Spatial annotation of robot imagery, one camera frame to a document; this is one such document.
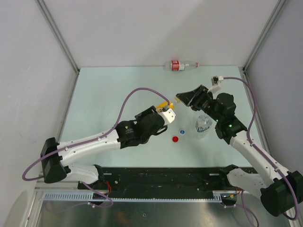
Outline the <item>yellow juice bottle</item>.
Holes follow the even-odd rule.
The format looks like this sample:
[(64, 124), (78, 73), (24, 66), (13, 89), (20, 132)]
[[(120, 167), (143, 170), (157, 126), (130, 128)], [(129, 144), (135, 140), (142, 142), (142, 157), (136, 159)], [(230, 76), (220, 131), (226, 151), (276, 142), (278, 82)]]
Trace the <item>yellow juice bottle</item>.
[(158, 106), (156, 107), (156, 111), (157, 111), (158, 113), (165, 112), (165, 111), (167, 111), (168, 109), (172, 109), (172, 110), (175, 109), (175, 105), (174, 105), (173, 102), (170, 102), (170, 103), (164, 102), (164, 103), (162, 103), (162, 104), (160, 104), (160, 105), (158, 105)]

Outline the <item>blue-label clear drink bottle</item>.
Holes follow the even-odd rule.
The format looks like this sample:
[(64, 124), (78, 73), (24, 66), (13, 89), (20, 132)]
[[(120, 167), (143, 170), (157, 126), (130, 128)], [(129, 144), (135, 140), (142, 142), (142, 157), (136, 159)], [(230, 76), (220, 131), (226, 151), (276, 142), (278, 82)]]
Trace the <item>blue-label clear drink bottle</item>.
[(204, 138), (210, 128), (212, 127), (212, 119), (207, 115), (203, 114), (199, 116), (195, 123), (195, 135), (197, 139)]

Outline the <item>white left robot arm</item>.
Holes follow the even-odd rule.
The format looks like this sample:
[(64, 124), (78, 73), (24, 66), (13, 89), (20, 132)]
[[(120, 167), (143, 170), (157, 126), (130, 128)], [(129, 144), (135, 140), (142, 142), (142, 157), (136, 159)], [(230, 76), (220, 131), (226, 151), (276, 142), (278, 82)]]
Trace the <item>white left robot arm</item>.
[(151, 136), (165, 132), (175, 117), (171, 108), (159, 111), (152, 106), (136, 115), (134, 120), (121, 121), (113, 130), (67, 142), (48, 138), (40, 154), (44, 182), (79, 181), (99, 189), (105, 183), (102, 168), (79, 164), (80, 159), (103, 151), (145, 144)]

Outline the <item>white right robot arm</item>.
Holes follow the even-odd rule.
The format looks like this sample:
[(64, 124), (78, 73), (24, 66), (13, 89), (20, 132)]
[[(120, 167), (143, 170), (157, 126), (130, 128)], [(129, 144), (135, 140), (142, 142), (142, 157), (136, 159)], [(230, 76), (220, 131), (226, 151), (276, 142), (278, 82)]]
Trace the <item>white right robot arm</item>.
[(222, 189), (240, 187), (259, 198), (263, 207), (275, 217), (294, 208), (293, 219), (298, 219), (299, 204), (303, 201), (303, 176), (298, 171), (290, 172), (249, 138), (248, 129), (235, 116), (233, 95), (220, 93), (214, 98), (212, 92), (200, 85), (192, 91), (176, 94), (176, 98), (216, 121), (218, 138), (242, 154), (258, 173), (246, 174), (239, 167), (230, 165), (218, 178)]

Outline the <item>red bottle cap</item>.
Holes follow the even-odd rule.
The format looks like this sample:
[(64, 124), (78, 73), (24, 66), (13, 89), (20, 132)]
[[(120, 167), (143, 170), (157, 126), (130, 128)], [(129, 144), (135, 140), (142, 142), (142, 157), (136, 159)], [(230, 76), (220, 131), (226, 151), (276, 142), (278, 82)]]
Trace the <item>red bottle cap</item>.
[(172, 137), (172, 141), (173, 141), (174, 143), (177, 143), (177, 142), (179, 141), (178, 136), (173, 136), (173, 137)]

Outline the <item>clear red-label water bottle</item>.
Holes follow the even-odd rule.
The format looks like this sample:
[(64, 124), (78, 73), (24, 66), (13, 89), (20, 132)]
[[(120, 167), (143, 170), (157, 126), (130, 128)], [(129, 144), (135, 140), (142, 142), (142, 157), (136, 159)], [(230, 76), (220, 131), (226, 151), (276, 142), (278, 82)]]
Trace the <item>clear red-label water bottle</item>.
[(168, 71), (185, 71), (193, 70), (199, 67), (198, 62), (171, 60), (164, 64), (164, 70)]

